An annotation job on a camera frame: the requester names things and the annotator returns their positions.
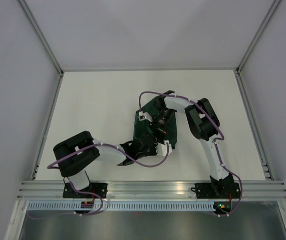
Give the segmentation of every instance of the table surface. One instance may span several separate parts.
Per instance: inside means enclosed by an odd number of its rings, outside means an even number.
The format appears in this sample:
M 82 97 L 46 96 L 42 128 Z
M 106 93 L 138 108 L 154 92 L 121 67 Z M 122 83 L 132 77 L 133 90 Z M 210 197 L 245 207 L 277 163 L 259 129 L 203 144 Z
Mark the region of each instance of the table surface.
M 220 143 L 228 168 L 242 180 L 265 180 L 242 99 L 232 70 L 157 70 L 66 72 L 39 165 L 37 180 L 61 180 L 59 170 L 47 169 L 55 161 L 53 147 L 90 131 L 102 142 L 132 140 L 138 96 L 143 91 L 174 90 L 190 99 L 209 99 L 226 140 Z M 142 104 L 155 95 L 142 96 Z M 203 181 L 209 166 L 199 140 L 191 134 L 186 116 L 177 113 L 177 145 L 161 166 L 116 166 L 100 161 L 88 165 L 97 181 Z M 161 156 L 141 158 L 153 165 Z

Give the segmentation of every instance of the white wall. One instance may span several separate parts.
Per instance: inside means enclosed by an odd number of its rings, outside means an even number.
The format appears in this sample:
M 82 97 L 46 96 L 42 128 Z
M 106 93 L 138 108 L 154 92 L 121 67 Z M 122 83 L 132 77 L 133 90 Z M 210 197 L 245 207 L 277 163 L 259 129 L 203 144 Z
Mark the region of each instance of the white wall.
M 15 0 L 0 0 L 0 240 L 31 174 L 58 74 Z
M 64 70 L 236 67 L 272 0 L 27 0 Z
M 271 20 L 242 75 L 273 171 L 286 184 L 286 1 Z

